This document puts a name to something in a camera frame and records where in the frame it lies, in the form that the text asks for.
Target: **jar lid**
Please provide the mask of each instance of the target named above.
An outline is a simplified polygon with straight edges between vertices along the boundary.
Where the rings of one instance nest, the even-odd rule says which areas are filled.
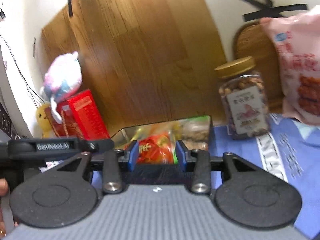
[[[217,77],[226,79],[247,72],[256,66],[253,57],[244,57],[228,63],[225,63],[215,69]]]

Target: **gray ribbed surface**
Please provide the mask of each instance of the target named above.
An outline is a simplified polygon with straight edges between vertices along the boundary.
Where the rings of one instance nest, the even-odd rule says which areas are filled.
[[[131,185],[105,196],[98,209],[75,225],[36,229],[20,225],[6,240],[305,240],[293,227],[254,231],[223,218],[208,197],[184,186]]]

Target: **black tape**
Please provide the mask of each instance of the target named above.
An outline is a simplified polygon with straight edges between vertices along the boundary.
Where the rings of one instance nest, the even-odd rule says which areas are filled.
[[[36,37],[33,39],[33,57],[36,57]]]
[[[271,18],[279,18],[283,17],[281,12],[285,11],[308,11],[308,6],[306,4],[293,4],[293,5],[285,5],[285,6],[278,6],[278,7],[271,7],[272,1],[269,0],[268,4],[263,4],[257,0],[242,0],[251,5],[261,9],[260,11],[247,13],[243,15],[244,21],[252,21],[257,20],[263,17],[271,17]]]
[[[73,17],[73,11],[72,11],[72,0],[68,0],[68,8],[69,8],[69,17]]]

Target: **metal screw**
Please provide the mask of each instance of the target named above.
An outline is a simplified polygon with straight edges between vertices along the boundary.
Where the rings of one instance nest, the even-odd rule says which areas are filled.
[[[96,146],[93,143],[89,143],[89,147],[90,149],[94,150],[96,148]]]
[[[208,186],[203,183],[198,183],[192,186],[191,190],[196,193],[204,193],[208,190]]]
[[[116,182],[108,182],[104,185],[107,191],[116,191],[120,189],[120,184]]]

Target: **jar label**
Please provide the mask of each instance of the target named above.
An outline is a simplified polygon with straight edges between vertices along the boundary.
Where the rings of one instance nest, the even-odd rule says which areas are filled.
[[[257,86],[227,95],[237,134],[252,135],[260,129],[268,129],[263,102]]]

